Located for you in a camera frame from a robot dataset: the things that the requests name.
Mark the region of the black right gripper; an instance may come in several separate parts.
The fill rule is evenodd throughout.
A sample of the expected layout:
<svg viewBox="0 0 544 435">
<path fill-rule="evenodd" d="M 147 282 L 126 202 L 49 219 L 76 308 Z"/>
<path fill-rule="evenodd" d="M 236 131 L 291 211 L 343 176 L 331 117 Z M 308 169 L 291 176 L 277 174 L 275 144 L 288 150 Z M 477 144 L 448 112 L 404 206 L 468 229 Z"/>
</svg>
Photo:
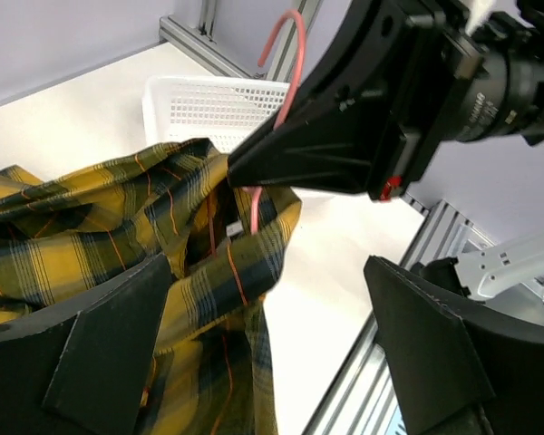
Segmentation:
<svg viewBox="0 0 544 435">
<path fill-rule="evenodd" d="M 421 178 L 481 63 L 460 1 L 354 1 L 285 122 L 228 159 L 233 187 L 368 193 Z"/>
</svg>

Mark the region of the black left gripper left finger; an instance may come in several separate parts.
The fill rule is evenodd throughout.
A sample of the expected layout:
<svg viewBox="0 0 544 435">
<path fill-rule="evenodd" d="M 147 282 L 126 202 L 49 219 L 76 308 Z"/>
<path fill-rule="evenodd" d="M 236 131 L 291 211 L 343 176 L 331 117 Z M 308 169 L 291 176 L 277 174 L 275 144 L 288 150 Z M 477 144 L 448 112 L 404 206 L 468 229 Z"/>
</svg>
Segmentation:
<svg viewBox="0 0 544 435">
<path fill-rule="evenodd" d="M 171 284 L 163 254 L 0 324 L 0 434 L 130 434 Z"/>
</svg>

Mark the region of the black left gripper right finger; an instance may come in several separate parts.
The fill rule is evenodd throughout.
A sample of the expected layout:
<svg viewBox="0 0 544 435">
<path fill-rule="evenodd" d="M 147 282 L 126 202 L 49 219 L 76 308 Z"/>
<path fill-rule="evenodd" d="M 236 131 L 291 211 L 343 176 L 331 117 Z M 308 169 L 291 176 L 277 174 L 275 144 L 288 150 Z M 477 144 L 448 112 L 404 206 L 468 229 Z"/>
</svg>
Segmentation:
<svg viewBox="0 0 544 435">
<path fill-rule="evenodd" d="M 544 434 L 544 326 L 371 256 L 378 342 L 410 434 Z"/>
</svg>

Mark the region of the pink hanger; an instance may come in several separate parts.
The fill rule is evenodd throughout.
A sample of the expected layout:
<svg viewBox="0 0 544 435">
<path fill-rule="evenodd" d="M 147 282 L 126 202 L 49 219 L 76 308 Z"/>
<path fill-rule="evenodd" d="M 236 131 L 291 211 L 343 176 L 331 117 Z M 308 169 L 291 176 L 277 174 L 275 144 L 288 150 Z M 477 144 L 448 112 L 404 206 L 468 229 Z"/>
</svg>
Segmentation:
<svg viewBox="0 0 544 435">
<path fill-rule="evenodd" d="M 292 106 L 292 103 L 296 97 L 296 91 L 300 84 L 303 67 L 306 57 L 306 26 L 302 15 L 296 9 L 287 9 L 277 20 L 275 26 L 273 27 L 270 36 L 267 39 L 266 45 L 263 49 L 262 54 L 258 59 L 258 65 L 263 66 L 266 62 L 274 42 L 277 39 L 277 36 L 288 19 L 292 19 L 296 26 L 296 59 L 295 59 L 295 68 L 291 81 L 289 82 L 289 87 L 283 101 L 282 106 L 277 114 L 273 129 L 280 127 L 286 120 L 289 110 Z M 251 194 L 251 206 L 250 206 L 250 233 L 256 234 L 258 231 L 258 214 L 259 214 L 259 201 L 262 194 L 261 187 L 255 188 L 245 188 L 246 192 Z"/>
</svg>

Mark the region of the yellow plaid shirt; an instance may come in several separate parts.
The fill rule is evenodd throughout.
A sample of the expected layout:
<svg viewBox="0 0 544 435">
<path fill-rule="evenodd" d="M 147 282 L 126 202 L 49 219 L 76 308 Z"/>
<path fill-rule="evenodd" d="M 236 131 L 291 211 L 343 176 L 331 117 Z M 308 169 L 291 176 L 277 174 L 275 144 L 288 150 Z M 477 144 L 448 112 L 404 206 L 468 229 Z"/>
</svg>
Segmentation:
<svg viewBox="0 0 544 435">
<path fill-rule="evenodd" d="M 274 434 L 264 300 L 301 202 L 250 195 L 207 139 L 160 143 L 50 181 L 0 171 L 0 324 L 163 254 L 171 284 L 130 434 Z"/>
</svg>

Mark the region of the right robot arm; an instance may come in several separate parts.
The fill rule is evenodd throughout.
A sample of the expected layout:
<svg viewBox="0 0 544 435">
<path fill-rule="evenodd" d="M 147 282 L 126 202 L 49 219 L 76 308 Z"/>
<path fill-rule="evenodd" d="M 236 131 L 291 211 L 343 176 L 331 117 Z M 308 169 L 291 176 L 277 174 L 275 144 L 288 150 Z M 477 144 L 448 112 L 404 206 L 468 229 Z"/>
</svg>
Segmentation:
<svg viewBox="0 0 544 435">
<path fill-rule="evenodd" d="M 459 1 L 353 1 L 282 123 L 228 159 L 236 188 L 280 186 L 373 200 L 418 181 L 440 143 L 544 141 L 544 1 L 474 32 Z"/>
</svg>

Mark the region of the white plastic basket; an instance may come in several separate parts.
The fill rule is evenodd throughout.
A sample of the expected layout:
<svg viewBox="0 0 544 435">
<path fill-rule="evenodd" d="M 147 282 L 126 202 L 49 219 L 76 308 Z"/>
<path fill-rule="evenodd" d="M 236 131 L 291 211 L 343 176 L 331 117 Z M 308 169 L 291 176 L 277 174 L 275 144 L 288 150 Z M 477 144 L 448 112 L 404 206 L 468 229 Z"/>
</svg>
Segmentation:
<svg viewBox="0 0 544 435">
<path fill-rule="evenodd" d="M 221 76 L 152 76 L 141 99 L 147 144 L 208 138 L 232 152 L 282 106 L 288 84 Z"/>
</svg>

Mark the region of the aluminium front rail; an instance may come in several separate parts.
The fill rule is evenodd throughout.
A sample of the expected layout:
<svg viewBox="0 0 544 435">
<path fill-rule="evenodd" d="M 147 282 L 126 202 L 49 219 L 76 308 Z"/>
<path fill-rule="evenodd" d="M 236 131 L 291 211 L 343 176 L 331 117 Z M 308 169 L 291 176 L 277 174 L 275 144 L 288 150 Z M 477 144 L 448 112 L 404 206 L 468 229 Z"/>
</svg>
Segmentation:
<svg viewBox="0 0 544 435">
<path fill-rule="evenodd" d="M 371 313 L 306 433 L 544 434 L 544 232 L 494 245 L 440 202 L 364 277 Z"/>
</svg>

